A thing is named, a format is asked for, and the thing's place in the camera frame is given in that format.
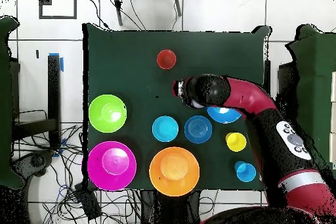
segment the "tabletop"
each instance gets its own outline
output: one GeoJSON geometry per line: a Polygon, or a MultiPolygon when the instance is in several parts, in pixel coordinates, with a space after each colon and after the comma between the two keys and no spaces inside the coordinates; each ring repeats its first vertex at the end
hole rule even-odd
{"type": "Polygon", "coordinates": [[[99,95],[119,97],[127,107],[125,125],[114,133],[101,133],[89,124],[88,150],[103,141],[119,141],[135,154],[137,169],[129,189],[153,189],[149,178],[152,158],[169,146],[189,150],[199,163],[200,177],[196,189],[263,190],[259,174],[249,183],[241,182],[234,164],[242,160],[253,164],[249,143],[241,152],[232,152],[225,143],[229,132],[247,137],[242,118],[234,123],[217,123],[205,109],[192,110],[172,95],[174,80],[200,74],[228,75],[262,84],[264,76],[264,39],[267,26],[251,33],[237,32],[157,32],[101,30],[84,24],[89,47],[89,104],[99,95]],[[175,66],[161,69],[156,58],[161,50],[170,49],[176,56],[175,66]],[[170,143],[156,140],[152,124],[157,117],[171,116],[178,123],[178,135],[170,143]],[[211,138],[200,145],[184,135],[184,124],[194,115],[210,119],[211,138]]]}

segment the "small blue bowl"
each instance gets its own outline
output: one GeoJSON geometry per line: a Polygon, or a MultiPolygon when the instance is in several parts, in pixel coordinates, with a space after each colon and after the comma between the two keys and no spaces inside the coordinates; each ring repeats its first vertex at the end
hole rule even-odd
{"type": "Polygon", "coordinates": [[[207,113],[219,123],[233,123],[241,116],[241,114],[234,109],[221,107],[208,107],[207,113]]]}
{"type": "Polygon", "coordinates": [[[211,122],[204,116],[193,116],[184,125],[186,138],[195,144],[208,141],[213,132],[211,122]]]}
{"type": "Polygon", "coordinates": [[[155,120],[152,126],[154,137],[160,142],[174,140],[179,132],[179,125],[169,116],[161,116],[155,120]]]}
{"type": "Polygon", "coordinates": [[[252,181],[257,174],[252,164],[242,161],[236,162],[234,169],[236,170],[238,179],[244,183],[252,181]]]}

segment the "green bowl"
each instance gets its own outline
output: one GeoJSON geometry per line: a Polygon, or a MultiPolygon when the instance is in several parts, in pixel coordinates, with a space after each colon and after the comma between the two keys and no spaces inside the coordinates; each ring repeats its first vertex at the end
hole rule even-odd
{"type": "Polygon", "coordinates": [[[100,95],[89,107],[91,125],[103,133],[120,129],[126,121],[127,109],[123,101],[114,95],[100,95]]]}

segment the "magenta bowl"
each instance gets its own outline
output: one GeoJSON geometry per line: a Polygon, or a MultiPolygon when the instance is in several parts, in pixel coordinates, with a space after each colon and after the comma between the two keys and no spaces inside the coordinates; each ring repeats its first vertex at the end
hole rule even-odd
{"type": "Polygon", "coordinates": [[[123,143],[102,142],[89,153],[87,172],[90,180],[100,189],[124,189],[131,183],[136,171],[135,156],[123,143]]]}

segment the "blue tape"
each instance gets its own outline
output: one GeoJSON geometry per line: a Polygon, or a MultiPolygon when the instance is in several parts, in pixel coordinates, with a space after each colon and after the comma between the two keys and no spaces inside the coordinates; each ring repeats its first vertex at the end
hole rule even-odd
{"type": "Polygon", "coordinates": [[[63,57],[60,58],[60,71],[61,71],[61,72],[64,71],[64,67],[63,67],[63,57]]]}
{"type": "MultiPolygon", "coordinates": [[[[63,139],[62,139],[61,145],[62,145],[62,146],[66,146],[66,138],[63,138],[63,139]]],[[[61,148],[58,152],[59,152],[60,154],[62,154],[63,151],[64,151],[64,149],[61,148]]],[[[59,156],[60,156],[59,154],[54,154],[53,157],[54,157],[54,158],[57,158],[57,157],[59,157],[59,156]]]]}
{"type": "MultiPolygon", "coordinates": [[[[49,56],[60,56],[60,53],[49,53],[49,56]]],[[[60,58],[60,71],[64,71],[63,57],[60,58]]]]}

